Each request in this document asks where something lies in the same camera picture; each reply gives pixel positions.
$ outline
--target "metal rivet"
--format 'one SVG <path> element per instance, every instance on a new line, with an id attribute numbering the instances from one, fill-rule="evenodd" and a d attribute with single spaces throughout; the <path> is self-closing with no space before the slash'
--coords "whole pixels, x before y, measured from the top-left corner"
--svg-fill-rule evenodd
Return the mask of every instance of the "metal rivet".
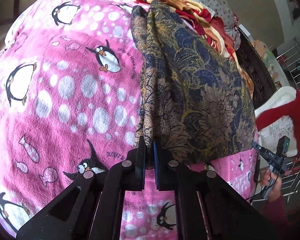
<path id="1" fill-rule="evenodd" d="M 93 171 L 86 171 L 83 176 L 86 178 L 86 179 L 90 179 L 93 177 Z"/>
<path id="2" fill-rule="evenodd" d="M 169 161 L 169 166 L 171 167 L 177 167 L 179 165 L 179 163 L 175 160 Z"/>
<path id="3" fill-rule="evenodd" d="M 214 172 L 214 171 L 207 171 L 207 176 L 209 177 L 209 178 L 215 178 L 215 176 L 216 176 L 217 174 Z"/>
<path id="4" fill-rule="evenodd" d="M 128 160 L 122 162 L 123 167 L 130 167 L 131 165 L 132 165 L 132 162 L 128 161 Z"/>

